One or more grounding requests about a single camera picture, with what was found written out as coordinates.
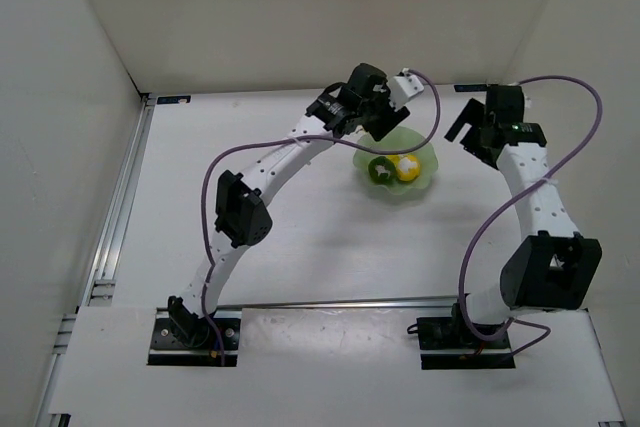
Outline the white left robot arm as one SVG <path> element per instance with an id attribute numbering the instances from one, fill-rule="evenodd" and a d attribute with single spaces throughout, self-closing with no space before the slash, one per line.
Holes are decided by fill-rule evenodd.
<path id="1" fill-rule="evenodd" d="M 262 143 L 266 154 L 234 173 L 206 170 L 200 194 L 204 263 L 186 290 L 168 300 L 169 330 L 188 349 L 223 350 L 213 319 L 233 269 L 273 226 L 268 206 L 278 191 L 316 156 L 363 128 L 380 141 L 405 120 L 407 103 L 423 90 L 404 71 L 388 77 L 362 63 L 345 82 L 325 88 L 281 140 Z"/>

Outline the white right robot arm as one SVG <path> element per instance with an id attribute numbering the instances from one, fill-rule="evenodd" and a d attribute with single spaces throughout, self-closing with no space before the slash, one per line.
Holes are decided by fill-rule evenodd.
<path id="1" fill-rule="evenodd" d="M 487 86 L 485 100 L 470 100 L 445 137 L 458 140 L 465 151 L 499 171 L 512 195 L 479 230 L 485 232 L 514 208 L 521 243 L 487 289 L 467 293 L 465 284 L 458 284 L 450 318 L 428 324 L 432 335 L 489 341 L 523 315 L 579 309 L 601 261 L 602 247 L 571 220 L 553 177 L 580 150 L 574 148 L 556 165 L 550 164 L 541 126 L 525 119 L 525 95 L 519 84 Z"/>

